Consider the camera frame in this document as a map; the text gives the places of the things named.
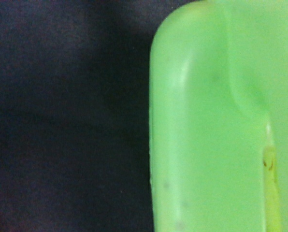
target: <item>dark fabric background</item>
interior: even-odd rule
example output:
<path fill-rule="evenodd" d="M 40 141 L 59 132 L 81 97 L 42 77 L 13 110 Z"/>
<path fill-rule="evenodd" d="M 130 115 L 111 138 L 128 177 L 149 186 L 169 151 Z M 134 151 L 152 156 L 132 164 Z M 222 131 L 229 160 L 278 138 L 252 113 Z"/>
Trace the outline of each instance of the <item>dark fabric background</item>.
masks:
<path fill-rule="evenodd" d="M 151 232 L 149 49 L 189 0 L 0 0 L 0 232 Z"/>

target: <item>light green plastic container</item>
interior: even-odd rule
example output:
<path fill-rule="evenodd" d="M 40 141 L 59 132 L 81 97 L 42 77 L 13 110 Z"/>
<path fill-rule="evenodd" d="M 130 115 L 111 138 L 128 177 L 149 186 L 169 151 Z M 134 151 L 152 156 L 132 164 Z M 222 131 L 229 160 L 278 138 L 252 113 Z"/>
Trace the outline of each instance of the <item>light green plastic container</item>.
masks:
<path fill-rule="evenodd" d="M 155 232 L 288 232 L 288 1 L 187 4 L 150 60 Z"/>

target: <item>dark spot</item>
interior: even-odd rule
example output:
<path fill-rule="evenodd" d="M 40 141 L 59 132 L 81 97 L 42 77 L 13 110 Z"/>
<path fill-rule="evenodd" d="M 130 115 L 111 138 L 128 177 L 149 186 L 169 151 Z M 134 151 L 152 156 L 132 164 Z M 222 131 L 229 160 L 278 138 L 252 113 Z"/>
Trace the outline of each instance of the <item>dark spot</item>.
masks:
<path fill-rule="evenodd" d="M 272 168 L 273 168 L 273 161 L 272 161 L 271 166 L 269 167 L 269 171 L 272 170 Z"/>
<path fill-rule="evenodd" d="M 164 182 L 163 187 L 164 187 L 165 189 L 169 189 L 169 187 L 170 187 L 169 182 L 167 182 L 167 181 Z"/>
<path fill-rule="evenodd" d="M 189 206 L 189 205 L 188 205 L 188 202 L 182 201 L 182 207 L 183 207 L 183 208 L 186 209 L 186 208 L 188 208 L 188 206 Z"/>
<path fill-rule="evenodd" d="M 175 225 L 175 229 L 177 231 L 184 231 L 185 230 L 185 224 L 182 221 L 178 221 Z"/>

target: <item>dark navy cloth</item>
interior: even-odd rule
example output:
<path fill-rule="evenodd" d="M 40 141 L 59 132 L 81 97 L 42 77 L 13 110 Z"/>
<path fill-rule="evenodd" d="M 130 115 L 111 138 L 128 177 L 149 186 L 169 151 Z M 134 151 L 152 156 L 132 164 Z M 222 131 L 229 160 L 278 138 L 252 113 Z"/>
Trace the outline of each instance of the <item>dark navy cloth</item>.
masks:
<path fill-rule="evenodd" d="M 151 232 L 149 50 L 188 0 L 0 0 L 0 232 Z"/>

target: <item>translucent green plastic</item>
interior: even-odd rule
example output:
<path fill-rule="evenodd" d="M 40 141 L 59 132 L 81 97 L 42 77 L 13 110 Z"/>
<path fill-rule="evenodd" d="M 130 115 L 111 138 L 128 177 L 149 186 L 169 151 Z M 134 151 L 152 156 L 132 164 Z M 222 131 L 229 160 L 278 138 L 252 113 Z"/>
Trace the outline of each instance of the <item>translucent green plastic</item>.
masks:
<path fill-rule="evenodd" d="M 155 232 L 288 232 L 288 1 L 187 4 L 150 63 Z"/>

